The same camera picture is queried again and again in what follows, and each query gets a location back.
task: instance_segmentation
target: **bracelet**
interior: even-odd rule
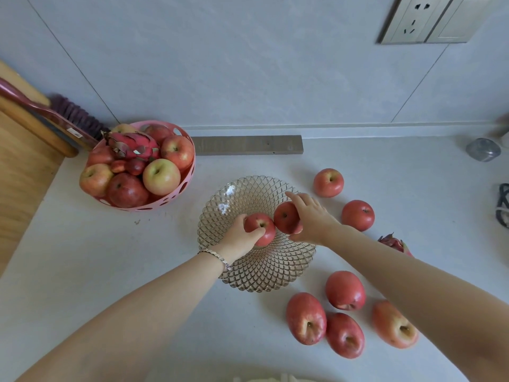
[[[212,256],[215,256],[219,260],[222,261],[222,263],[225,265],[227,271],[231,271],[232,270],[232,266],[230,264],[228,264],[228,262],[219,253],[214,252],[213,250],[208,249],[208,248],[204,248],[204,249],[200,250],[200,252],[210,253]]]

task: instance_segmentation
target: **forearm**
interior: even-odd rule
[[[143,380],[223,269],[210,254],[193,257],[105,309],[18,380]]]
[[[493,295],[344,225],[330,233],[327,246],[457,366],[472,357],[508,361],[509,306]]]

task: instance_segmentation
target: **maroon brush handle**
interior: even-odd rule
[[[45,117],[49,121],[53,122],[55,125],[67,130],[72,129],[75,132],[79,133],[81,137],[76,136],[74,132],[68,131],[68,133],[73,134],[76,138],[78,138],[80,141],[84,142],[91,148],[96,147],[98,144],[98,141],[93,138],[90,134],[87,134],[83,130],[81,130],[79,127],[73,125],[70,121],[65,119],[63,116],[58,114],[57,112],[53,111],[50,108],[47,108],[46,106],[43,106],[42,104],[32,102],[29,98],[26,97],[19,89],[17,89],[15,86],[13,86],[11,83],[6,81],[5,79],[0,78],[0,95],[2,95],[4,98],[9,99],[15,103],[18,103],[19,105],[29,108],[36,113],[40,114],[41,116]]]

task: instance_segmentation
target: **dragon fruit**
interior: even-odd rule
[[[381,242],[382,244],[390,246],[395,250],[399,250],[400,252],[403,252],[404,254],[413,257],[413,255],[410,253],[410,250],[408,249],[407,245],[403,242],[403,240],[398,240],[396,237],[392,237],[392,233],[388,234],[385,237],[380,236],[378,242]]]
[[[153,161],[160,157],[159,145],[154,138],[147,134],[105,132],[103,136],[119,159],[138,158],[143,161]]]

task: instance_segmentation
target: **glass bowl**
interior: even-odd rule
[[[263,212],[271,218],[277,205],[288,201],[284,192],[295,188],[277,178],[239,178],[216,192],[203,208],[198,224],[200,248],[217,244],[239,214]],[[293,242],[277,230],[276,237],[263,248],[253,248],[225,271],[220,279],[233,288],[248,292],[279,289],[304,272],[315,254],[315,246]]]

